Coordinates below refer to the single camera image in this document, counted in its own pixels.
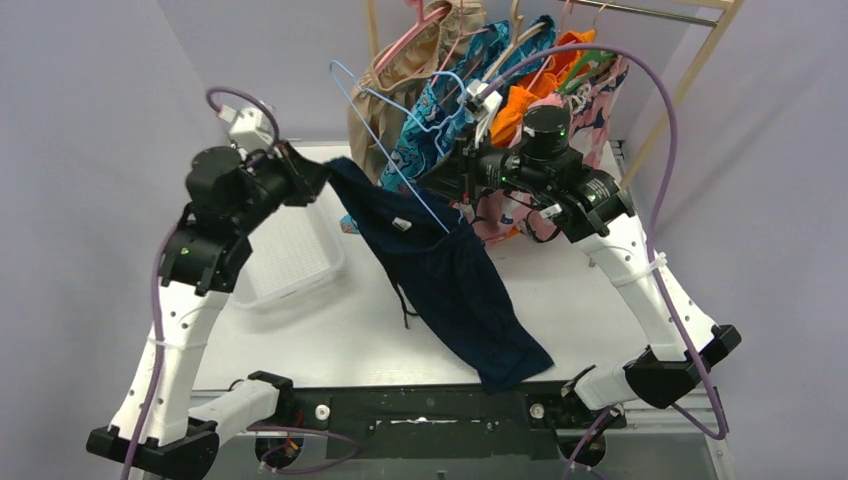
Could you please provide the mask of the white perforated plastic basket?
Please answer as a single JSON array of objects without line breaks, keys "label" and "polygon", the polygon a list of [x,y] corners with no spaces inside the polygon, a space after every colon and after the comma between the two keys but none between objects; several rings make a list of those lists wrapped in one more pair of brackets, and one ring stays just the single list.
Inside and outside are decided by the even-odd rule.
[{"label": "white perforated plastic basket", "polygon": [[230,303],[259,310],[330,279],[344,264],[338,228],[321,200],[281,207],[249,235],[253,252]]}]

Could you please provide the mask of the light blue wire hanger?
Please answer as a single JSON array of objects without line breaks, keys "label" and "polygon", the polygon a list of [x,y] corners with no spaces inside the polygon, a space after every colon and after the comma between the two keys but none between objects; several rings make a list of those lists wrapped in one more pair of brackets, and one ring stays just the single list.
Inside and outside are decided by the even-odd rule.
[{"label": "light blue wire hanger", "polygon": [[448,96],[437,105],[423,106],[419,102],[421,94],[410,110],[393,101],[389,103],[406,118],[400,137],[386,155],[388,164],[374,182],[384,190],[411,194],[417,201],[423,199],[423,191],[416,181],[449,153],[463,129],[476,126],[464,106],[467,85],[452,71],[436,71],[434,75],[449,76],[456,83],[450,85]]}]

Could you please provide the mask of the navy blue shorts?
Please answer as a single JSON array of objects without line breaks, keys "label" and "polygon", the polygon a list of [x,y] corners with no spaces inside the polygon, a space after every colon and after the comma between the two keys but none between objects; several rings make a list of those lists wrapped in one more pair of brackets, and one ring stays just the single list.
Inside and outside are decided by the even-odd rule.
[{"label": "navy blue shorts", "polygon": [[329,183],[382,265],[404,314],[416,314],[487,393],[510,390],[553,367],[518,320],[481,239],[454,208],[427,192],[370,183],[351,159],[326,162]]}]

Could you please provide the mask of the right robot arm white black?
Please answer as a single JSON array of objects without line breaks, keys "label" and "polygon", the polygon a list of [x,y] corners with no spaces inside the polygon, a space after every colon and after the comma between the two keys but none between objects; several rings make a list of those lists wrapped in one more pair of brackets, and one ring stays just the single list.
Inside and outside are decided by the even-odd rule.
[{"label": "right robot arm white black", "polygon": [[600,267],[630,308],[646,335],[645,350],[621,366],[585,370],[562,400],[567,421],[585,427],[613,404],[640,399],[658,409],[672,406],[740,344],[741,334],[697,306],[648,246],[614,177],[584,164],[569,145],[569,118],[553,105],[528,110],[511,148],[478,139],[469,128],[418,184],[456,201],[475,201],[485,189],[530,194],[540,216]]}]

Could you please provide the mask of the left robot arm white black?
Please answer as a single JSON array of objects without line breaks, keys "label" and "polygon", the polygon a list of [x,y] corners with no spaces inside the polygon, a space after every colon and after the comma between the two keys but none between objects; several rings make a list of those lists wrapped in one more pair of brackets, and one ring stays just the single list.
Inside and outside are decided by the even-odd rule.
[{"label": "left robot arm white black", "polygon": [[213,327],[252,254],[250,235],[281,207],[313,203],[329,170],[288,142],[241,154],[231,146],[198,153],[185,179],[189,196],[155,257],[153,320],[127,394],[87,439],[90,454],[163,479],[201,479],[219,449],[255,423],[298,419],[293,383],[251,373],[222,396],[191,403]]}]

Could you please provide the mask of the pink shark print shorts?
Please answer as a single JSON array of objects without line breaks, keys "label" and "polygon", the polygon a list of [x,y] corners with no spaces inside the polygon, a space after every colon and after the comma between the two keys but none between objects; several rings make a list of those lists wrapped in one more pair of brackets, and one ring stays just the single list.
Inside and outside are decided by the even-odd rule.
[{"label": "pink shark print shorts", "polygon": [[[558,87],[546,98],[531,104],[527,110],[542,105],[567,108],[570,111],[568,143],[583,154],[586,165],[596,167],[600,163],[604,145],[608,141],[609,118],[618,98],[619,90],[627,79],[628,73],[629,61],[617,55],[598,74],[582,84],[574,94],[561,96],[558,93]],[[520,134],[516,135],[516,138],[507,147],[516,145],[520,136],[521,125]],[[474,224],[481,220],[481,217],[476,215],[478,203],[482,198],[488,197],[495,191],[491,189],[484,191],[474,207],[474,214],[471,216],[474,231]],[[511,223],[518,228],[519,233],[517,235],[523,234],[536,243],[546,243],[559,234],[559,230],[551,221],[541,218],[539,213],[531,208],[537,201],[529,194],[517,191],[498,191],[502,191],[506,198],[502,206],[502,213],[504,216],[509,216]],[[487,246],[496,244],[487,243],[484,240],[483,242]]]}]

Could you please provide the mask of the light blue shark shorts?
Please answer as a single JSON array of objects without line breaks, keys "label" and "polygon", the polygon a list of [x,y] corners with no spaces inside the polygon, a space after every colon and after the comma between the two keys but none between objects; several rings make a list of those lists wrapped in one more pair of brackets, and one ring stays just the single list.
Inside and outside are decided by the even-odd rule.
[{"label": "light blue shark shorts", "polygon": [[462,92],[503,53],[510,26],[441,23],[422,35],[382,72],[369,67],[350,94],[351,157],[372,183],[399,193],[450,150],[470,119]]}]

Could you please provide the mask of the dark blue whale shorts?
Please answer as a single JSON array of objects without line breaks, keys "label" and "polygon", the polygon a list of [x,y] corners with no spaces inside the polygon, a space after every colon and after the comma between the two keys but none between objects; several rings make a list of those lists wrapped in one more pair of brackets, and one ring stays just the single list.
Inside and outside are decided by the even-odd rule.
[{"label": "dark blue whale shorts", "polygon": [[[556,38],[555,20],[549,15],[541,15],[529,26],[536,22],[546,21],[547,28],[520,46],[495,75],[501,75],[514,65],[544,49],[551,47]],[[482,80],[482,76],[490,65],[500,56],[510,40],[509,18],[487,26],[488,30],[482,37],[472,41],[472,51],[469,64],[465,66],[461,77],[468,83],[471,80]]]}]

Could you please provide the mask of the beige shorts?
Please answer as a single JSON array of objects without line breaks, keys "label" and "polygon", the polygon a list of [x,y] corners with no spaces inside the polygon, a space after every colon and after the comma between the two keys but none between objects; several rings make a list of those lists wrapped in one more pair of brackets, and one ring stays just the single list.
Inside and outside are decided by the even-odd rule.
[{"label": "beige shorts", "polygon": [[348,107],[348,140],[352,160],[372,182],[377,182],[388,164],[386,155],[400,137],[406,115],[391,101],[410,110],[421,94],[426,68],[435,50],[435,23],[421,32],[379,74],[376,58],[366,68],[351,92]]}]

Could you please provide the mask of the thin pink hanger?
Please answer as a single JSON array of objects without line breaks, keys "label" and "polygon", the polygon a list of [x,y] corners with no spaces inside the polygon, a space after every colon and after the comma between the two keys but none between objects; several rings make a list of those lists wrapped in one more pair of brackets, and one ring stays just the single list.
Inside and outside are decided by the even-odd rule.
[{"label": "thin pink hanger", "polygon": [[433,107],[448,96],[450,85],[456,83],[436,71],[453,71],[462,75],[465,57],[471,49],[473,37],[485,31],[486,11],[481,1],[433,1],[427,13],[446,7],[447,14],[435,22],[436,44],[430,65],[426,68],[425,83],[419,98],[423,106]]}]

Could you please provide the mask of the pink plastic hanger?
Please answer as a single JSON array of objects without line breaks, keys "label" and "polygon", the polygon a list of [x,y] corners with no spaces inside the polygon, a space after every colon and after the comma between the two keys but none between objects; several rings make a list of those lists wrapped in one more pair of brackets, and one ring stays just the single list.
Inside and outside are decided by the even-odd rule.
[{"label": "pink plastic hanger", "polygon": [[405,1],[407,6],[410,6],[416,14],[416,19],[412,27],[407,30],[397,41],[392,43],[388,49],[381,54],[375,56],[376,63],[374,72],[381,73],[388,64],[416,37],[423,32],[431,24],[441,21],[452,9],[450,3],[441,3],[432,11],[427,11],[427,7],[422,0]]}]

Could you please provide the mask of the orange shorts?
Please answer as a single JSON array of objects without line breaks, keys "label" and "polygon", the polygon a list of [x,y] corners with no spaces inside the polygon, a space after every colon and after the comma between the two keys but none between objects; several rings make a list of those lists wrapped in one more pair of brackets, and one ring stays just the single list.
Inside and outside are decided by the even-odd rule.
[{"label": "orange shorts", "polygon": [[[490,128],[492,143],[498,147],[509,146],[520,134],[523,115],[530,105],[553,93],[585,54],[585,50],[580,50],[551,55],[537,70],[510,85],[506,104]],[[496,243],[519,233],[511,218],[502,213],[505,200],[503,192],[496,190],[478,203],[476,215],[481,220],[474,224],[474,228],[487,243]]]}]

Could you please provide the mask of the wooden hanger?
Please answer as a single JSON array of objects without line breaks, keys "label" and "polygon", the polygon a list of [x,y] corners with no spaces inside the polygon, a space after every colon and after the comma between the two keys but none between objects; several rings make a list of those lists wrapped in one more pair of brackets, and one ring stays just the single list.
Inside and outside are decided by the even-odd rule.
[{"label": "wooden hanger", "polygon": [[513,53],[529,39],[544,31],[548,23],[546,21],[536,22],[523,30],[525,17],[520,12],[521,0],[513,0],[510,10],[510,40],[500,56],[490,65],[482,76],[482,81],[489,83],[500,71],[501,67],[513,55]]}]

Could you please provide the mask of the green plastic hanger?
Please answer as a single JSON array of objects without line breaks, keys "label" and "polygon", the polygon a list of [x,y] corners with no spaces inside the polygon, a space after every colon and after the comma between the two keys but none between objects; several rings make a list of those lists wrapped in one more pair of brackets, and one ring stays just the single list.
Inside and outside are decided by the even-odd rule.
[{"label": "green plastic hanger", "polygon": [[616,53],[607,50],[586,50],[570,68],[566,78],[558,88],[558,93],[561,96],[574,94],[582,84],[598,74],[616,57]]}]

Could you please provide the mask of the wooden clothes rack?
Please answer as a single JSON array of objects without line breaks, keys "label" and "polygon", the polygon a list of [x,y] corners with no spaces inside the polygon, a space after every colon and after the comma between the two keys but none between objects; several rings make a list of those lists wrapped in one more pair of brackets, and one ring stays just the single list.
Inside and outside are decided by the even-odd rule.
[{"label": "wooden clothes rack", "polygon": [[[487,11],[484,3],[485,1],[481,1],[483,3],[484,9],[487,13],[491,13],[491,11]],[[590,6],[592,8],[597,8],[598,13],[596,17],[600,15],[600,11],[609,6],[612,10],[620,10],[630,12],[636,15],[643,16],[657,16],[662,18],[667,18],[668,20],[674,21],[682,21],[683,23],[692,24],[692,25],[701,25],[705,27],[711,28],[711,32],[706,36],[703,41],[698,53],[693,57],[692,62],[688,66],[687,70],[683,74],[680,79],[680,82],[677,86],[677,89],[674,92],[674,102],[676,105],[685,98],[686,93],[689,88],[693,85],[695,79],[700,74],[703,67],[706,65],[708,59],[714,52],[716,46],[721,40],[722,36],[726,32],[729,25],[732,23],[739,9],[742,7],[744,1],[670,1],[674,3],[683,3],[683,4],[692,4],[699,7],[705,7],[714,10],[720,10],[721,14],[717,20],[704,20],[695,17],[687,17],[687,16],[675,16],[668,12],[655,12],[638,8],[631,8],[629,6],[621,6],[621,7],[613,7],[612,4],[614,1],[563,1],[565,3],[572,2],[578,5]],[[376,51],[376,35],[377,35],[377,20],[376,20],[376,7],[374,6],[374,1],[365,1],[365,13],[367,20],[369,22],[368,33],[369,33],[369,42],[371,45],[372,53],[374,57],[379,54],[381,51]],[[655,146],[655,142],[658,141],[659,135],[663,132],[664,124],[663,120],[658,120],[658,122],[654,125],[653,130],[649,133],[646,139],[640,145],[640,148],[635,157],[634,163],[631,165],[631,169],[625,172],[625,180],[630,181],[632,177],[635,176],[635,173],[641,167],[642,162],[646,160],[647,154],[649,150]]]}]

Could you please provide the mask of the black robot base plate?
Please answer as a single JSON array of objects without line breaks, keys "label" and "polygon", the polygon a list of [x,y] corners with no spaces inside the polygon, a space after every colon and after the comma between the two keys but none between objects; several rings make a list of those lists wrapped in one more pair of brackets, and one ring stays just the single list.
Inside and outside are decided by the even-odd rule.
[{"label": "black robot base plate", "polygon": [[526,382],[498,394],[478,384],[296,387],[272,426],[348,437],[361,459],[478,459],[569,455],[599,416],[561,381]]}]

